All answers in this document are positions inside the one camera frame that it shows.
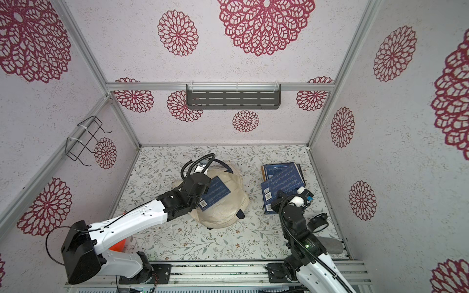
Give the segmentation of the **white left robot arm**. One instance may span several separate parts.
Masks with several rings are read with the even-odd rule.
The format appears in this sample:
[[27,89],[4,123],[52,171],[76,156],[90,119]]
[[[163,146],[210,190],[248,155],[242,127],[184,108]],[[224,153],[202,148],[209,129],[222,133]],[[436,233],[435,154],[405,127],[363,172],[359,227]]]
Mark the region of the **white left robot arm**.
[[131,284],[154,276],[146,254],[112,251],[118,242],[150,227],[165,224],[198,207],[211,184],[204,173],[194,173],[157,199],[113,219],[87,224],[74,223],[61,248],[69,284],[81,284],[96,276],[122,277]]

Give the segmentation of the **cream canvas tote bag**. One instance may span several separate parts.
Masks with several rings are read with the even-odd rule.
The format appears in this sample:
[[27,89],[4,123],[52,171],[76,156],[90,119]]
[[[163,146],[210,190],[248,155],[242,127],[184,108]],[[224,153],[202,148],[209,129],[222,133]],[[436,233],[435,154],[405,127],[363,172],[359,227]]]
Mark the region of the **cream canvas tote bag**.
[[219,177],[230,189],[230,194],[206,211],[198,207],[189,212],[189,215],[208,229],[225,228],[243,219],[250,200],[244,191],[241,172],[233,164],[215,159],[206,174],[211,179]]

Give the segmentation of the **blue book lifted from bag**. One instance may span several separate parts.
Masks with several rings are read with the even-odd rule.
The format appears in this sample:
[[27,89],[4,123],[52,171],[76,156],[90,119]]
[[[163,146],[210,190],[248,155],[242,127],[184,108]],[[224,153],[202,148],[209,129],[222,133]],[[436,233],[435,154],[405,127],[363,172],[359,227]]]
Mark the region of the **blue book lifted from bag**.
[[278,214],[281,200],[279,199],[263,199],[263,208],[266,215]]

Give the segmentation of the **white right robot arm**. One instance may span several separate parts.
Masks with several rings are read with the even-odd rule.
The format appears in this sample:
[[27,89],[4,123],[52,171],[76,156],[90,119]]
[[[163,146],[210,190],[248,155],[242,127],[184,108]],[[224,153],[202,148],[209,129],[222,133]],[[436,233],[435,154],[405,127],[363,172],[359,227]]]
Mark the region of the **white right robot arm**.
[[325,246],[307,227],[304,210],[308,206],[308,193],[303,187],[290,195],[279,190],[271,203],[272,210],[279,216],[290,255],[276,271],[269,271],[277,278],[299,282],[303,291],[354,293],[355,289],[337,269]]

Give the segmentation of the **blue book carried rightward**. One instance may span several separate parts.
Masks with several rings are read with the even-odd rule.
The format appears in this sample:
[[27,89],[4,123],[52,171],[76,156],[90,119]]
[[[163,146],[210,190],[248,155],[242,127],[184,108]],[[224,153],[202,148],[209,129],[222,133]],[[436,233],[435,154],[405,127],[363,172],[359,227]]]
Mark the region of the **blue book carried rightward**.
[[305,187],[305,180],[300,165],[296,163],[261,183],[263,199],[266,200],[276,199],[280,190],[286,194],[292,194],[301,187]]

